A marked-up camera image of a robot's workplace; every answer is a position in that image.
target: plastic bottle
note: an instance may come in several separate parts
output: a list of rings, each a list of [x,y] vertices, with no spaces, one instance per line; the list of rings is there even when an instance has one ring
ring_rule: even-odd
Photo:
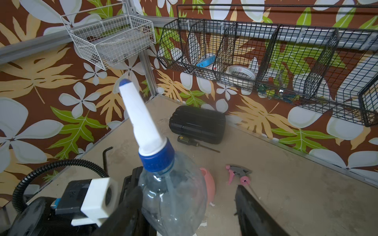
[[[144,169],[142,213],[163,236],[192,236],[206,211],[207,190],[200,169],[175,152],[155,126],[139,92],[127,79],[119,90],[134,128]]]

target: screwdriver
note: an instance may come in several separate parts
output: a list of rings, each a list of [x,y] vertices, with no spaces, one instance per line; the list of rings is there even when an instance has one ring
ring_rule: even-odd
[[[215,151],[217,153],[220,153],[220,151],[218,151],[218,150],[214,150],[212,148],[202,146],[201,144],[199,144],[198,142],[196,142],[194,139],[189,138],[189,137],[185,137],[185,136],[181,136],[180,135],[180,136],[177,137],[177,141],[179,143],[183,143],[183,144],[186,144],[186,145],[196,146],[196,147],[203,147],[203,148],[207,148],[207,149],[209,149],[211,151]]]

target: black hose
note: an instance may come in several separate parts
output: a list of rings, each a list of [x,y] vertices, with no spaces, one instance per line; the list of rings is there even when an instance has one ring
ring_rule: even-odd
[[[30,172],[27,176],[25,176],[23,180],[21,180],[21,182],[19,182],[12,196],[12,204],[13,204],[14,209],[20,213],[25,210],[27,205],[24,202],[23,194],[27,186],[35,178],[37,178],[38,176],[40,176],[41,174],[45,172],[48,172],[49,170],[53,170],[58,167],[70,166],[70,165],[87,167],[88,169],[91,169],[94,172],[96,172],[99,176],[101,176],[101,178],[109,177],[109,175],[104,171],[104,169],[102,169],[100,166],[88,160],[83,160],[83,159],[59,160],[56,162],[46,164]]]

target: tape roll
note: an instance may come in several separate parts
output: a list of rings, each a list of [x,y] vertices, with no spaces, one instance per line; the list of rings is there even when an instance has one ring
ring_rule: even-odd
[[[222,76],[221,81],[223,80],[227,84],[234,84],[242,88],[252,87],[256,80],[255,72],[243,66],[229,66],[227,67],[226,74],[233,76]]]

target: brown floral wallpaper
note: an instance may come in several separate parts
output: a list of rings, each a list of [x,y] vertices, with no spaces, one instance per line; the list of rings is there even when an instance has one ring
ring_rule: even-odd
[[[0,46],[15,44],[64,30],[59,15],[117,3],[116,0],[8,0],[0,14]],[[231,0],[134,0],[140,14],[177,17],[176,4],[231,3]],[[309,4],[311,8],[182,7],[182,17],[267,23],[322,25],[377,29],[374,9],[319,8],[319,4],[365,5],[375,0],[234,0],[232,3]],[[72,17],[73,26],[119,14],[120,8]],[[157,42],[161,29],[155,29]],[[313,114],[292,104],[268,99],[196,75],[164,68],[148,49],[158,92],[187,105],[226,114],[229,122],[285,143],[378,184],[378,127],[335,120],[331,112]],[[257,67],[261,57],[253,60]],[[124,119],[117,91],[126,74],[150,96],[145,70],[137,56],[103,71],[81,59],[72,43],[0,65],[0,206],[18,182],[33,169],[58,159],[80,156]],[[34,181],[37,189],[57,174],[52,171]]]

